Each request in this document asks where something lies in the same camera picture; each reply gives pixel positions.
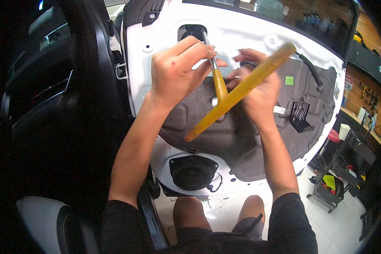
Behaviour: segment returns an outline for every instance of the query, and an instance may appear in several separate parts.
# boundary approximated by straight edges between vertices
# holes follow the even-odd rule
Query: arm
[[[152,57],[152,86],[133,125],[124,138],[113,165],[108,200],[120,200],[137,208],[137,194],[145,180],[151,151],[169,112],[196,89],[211,72],[209,61],[216,56],[213,46],[193,36]],[[218,59],[219,67],[226,66]]]
[[[265,55],[252,49],[244,49],[240,50],[240,54],[234,57],[234,60],[259,63],[265,60]],[[235,76],[241,78],[232,80],[228,85],[230,87],[238,85],[249,72],[250,68],[242,67],[229,74],[228,79],[233,79]],[[273,114],[280,88],[281,81],[274,72],[243,99],[244,108],[261,135],[265,176],[272,190],[274,202],[286,193],[299,194],[292,160],[279,134]]]

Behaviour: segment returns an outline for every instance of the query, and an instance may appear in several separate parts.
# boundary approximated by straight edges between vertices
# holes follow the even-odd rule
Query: tool cart
[[[354,151],[354,162],[356,164],[356,173],[349,170],[347,162],[341,154],[346,150]],[[313,193],[306,197],[318,197],[331,206],[328,213],[331,213],[337,205],[344,199],[344,193],[351,187],[356,187],[359,183],[360,175],[366,173],[370,165],[375,160],[374,153],[365,145],[365,141],[361,141],[354,131],[350,130],[345,141],[342,141],[339,149],[333,155],[330,163],[324,170],[320,171],[316,176],[310,178],[310,182],[314,183]],[[333,170],[336,176],[332,175],[329,170]]]

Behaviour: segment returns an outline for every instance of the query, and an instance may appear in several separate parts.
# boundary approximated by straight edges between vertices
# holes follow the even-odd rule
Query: screwdriver
[[[205,41],[206,45],[210,45],[208,40],[208,35],[206,34],[205,29],[202,28],[202,36],[203,40]],[[212,72],[213,72],[213,80],[214,80],[214,88],[216,89],[216,96],[217,96],[217,103],[223,101],[224,97],[226,97],[227,94],[227,88],[226,84],[224,83],[223,76],[221,75],[220,70],[217,66],[216,58],[209,59],[210,65],[212,66]]]

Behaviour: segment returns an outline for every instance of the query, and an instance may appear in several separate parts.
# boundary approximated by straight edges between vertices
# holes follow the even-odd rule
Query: stop sign
[[[351,74],[346,72],[346,78],[344,81],[344,89],[345,90],[351,90],[353,88],[353,77],[351,77]]]

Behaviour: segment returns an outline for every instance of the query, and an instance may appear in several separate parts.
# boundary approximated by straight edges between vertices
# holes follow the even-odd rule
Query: knee
[[[180,210],[189,210],[189,208],[201,205],[202,203],[197,197],[178,197],[175,202],[175,207]]]
[[[251,195],[245,201],[264,207],[264,201],[258,195]]]

